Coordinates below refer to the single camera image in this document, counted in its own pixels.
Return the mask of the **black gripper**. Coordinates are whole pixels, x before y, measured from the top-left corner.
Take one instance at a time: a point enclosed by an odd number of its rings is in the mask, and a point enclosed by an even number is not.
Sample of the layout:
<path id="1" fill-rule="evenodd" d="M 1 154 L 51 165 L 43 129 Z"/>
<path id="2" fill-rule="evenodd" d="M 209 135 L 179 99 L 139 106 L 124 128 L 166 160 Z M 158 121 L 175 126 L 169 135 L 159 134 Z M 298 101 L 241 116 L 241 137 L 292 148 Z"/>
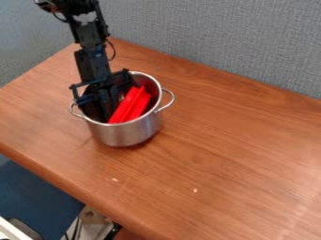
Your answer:
<path id="1" fill-rule="evenodd" d="M 111 71 L 104 46 L 80 49 L 74 57 L 80 75 L 80 83 L 70 86 L 74 100 L 84 104 L 82 110 L 88 118 L 106 123 L 134 86 L 131 73 L 126 68 Z"/>

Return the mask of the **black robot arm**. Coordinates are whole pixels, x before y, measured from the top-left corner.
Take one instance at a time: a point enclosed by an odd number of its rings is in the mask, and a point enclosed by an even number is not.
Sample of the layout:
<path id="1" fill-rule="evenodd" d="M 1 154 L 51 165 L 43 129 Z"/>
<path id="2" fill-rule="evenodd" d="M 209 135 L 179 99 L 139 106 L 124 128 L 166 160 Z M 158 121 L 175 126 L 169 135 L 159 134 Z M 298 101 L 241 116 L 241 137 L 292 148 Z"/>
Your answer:
<path id="1" fill-rule="evenodd" d="M 130 71 L 111 71 L 107 56 L 110 31 L 98 0 L 33 0 L 36 6 L 70 26 L 80 83 L 70 86 L 74 103 L 92 120 L 107 123 L 122 95 L 134 86 Z"/>

